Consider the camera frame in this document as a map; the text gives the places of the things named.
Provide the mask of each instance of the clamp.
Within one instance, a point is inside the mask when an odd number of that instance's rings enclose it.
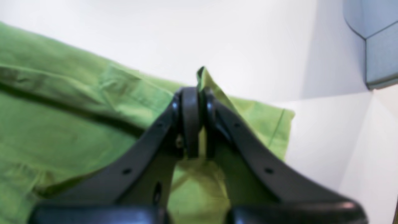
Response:
[[[366,224],[354,200],[309,180],[275,157],[209,88],[179,89],[169,106],[117,161],[43,201],[29,224],[171,224],[166,205],[178,160],[206,158],[226,176],[225,224]]]

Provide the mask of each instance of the green cloth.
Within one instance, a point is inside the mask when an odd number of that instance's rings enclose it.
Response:
[[[26,223],[41,199],[106,167],[142,133],[103,116],[146,129],[181,86],[0,23],[0,224]],[[226,96],[204,68],[205,86],[283,159],[292,111]],[[178,163],[168,204],[176,223],[221,223],[229,201],[218,172],[204,159]]]

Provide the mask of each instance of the white wall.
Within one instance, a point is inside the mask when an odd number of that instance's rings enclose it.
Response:
[[[0,20],[191,85],[205,65],[228,94],[293,109],[287,163],[387,224],[398,183],[371,168],[398,162],[396,103],[366,89],[365,42],[342,1],[0,0]]]

